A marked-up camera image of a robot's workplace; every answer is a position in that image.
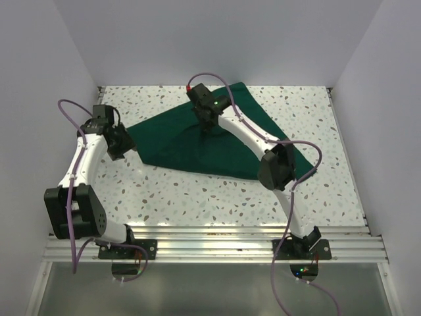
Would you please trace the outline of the dark green surgical cloth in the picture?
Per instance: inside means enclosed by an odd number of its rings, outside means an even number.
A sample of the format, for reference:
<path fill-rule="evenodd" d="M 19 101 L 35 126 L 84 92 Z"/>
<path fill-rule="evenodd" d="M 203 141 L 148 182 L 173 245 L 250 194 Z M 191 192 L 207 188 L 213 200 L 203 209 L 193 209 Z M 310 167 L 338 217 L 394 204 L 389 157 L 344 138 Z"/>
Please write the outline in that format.
<path fill-rule="evenodd" d="M 256 180 L 260 162 L 241 141 L 215 127 L 203 132 L 191 102 L 128 128 L 143 163 L 178 171 Z"/>

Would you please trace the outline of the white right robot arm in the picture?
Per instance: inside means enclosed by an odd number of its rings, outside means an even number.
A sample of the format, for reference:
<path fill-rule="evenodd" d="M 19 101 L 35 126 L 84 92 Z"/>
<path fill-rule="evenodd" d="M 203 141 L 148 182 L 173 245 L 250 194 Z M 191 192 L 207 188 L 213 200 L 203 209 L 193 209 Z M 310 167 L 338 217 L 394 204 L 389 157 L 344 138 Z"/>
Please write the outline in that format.
<path fill-rule="evenodd" d="M 259 161 L 258 181 L 278 198 L 288 217 L 292 249 L 296 256 L 308 258 L 321 239 L 319 229 L 307 216 L 308 209 L 296 195 L 300 179 L 296 175 L 293 142 L 277 140 L 249 119 L 229 96 L 214 96 L 203 84 L 186 86 L 193 112 L 205 131 L 219 126 L 247 146 Z"/>

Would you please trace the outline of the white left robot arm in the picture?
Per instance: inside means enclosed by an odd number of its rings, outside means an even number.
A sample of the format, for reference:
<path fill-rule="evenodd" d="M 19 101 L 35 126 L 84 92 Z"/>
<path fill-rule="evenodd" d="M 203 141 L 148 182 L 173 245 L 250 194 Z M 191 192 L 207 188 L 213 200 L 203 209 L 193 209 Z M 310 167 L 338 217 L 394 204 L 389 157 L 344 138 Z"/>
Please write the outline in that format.
<path fill-rule="evenodd" d="M 59 240 L 95 238 L 114 243 L 113 250 L 121 258 L 135 254 L 133 232 L 128 225 L 107 218 L 93 188 L 105 155 L 115 161 L 135 148 L 118 110 L 111 105 L 93 106 L 91 118 L 78 127 L 76 152 L 65 176 L 56 188 L 44 193 L 53 232 Z"/>

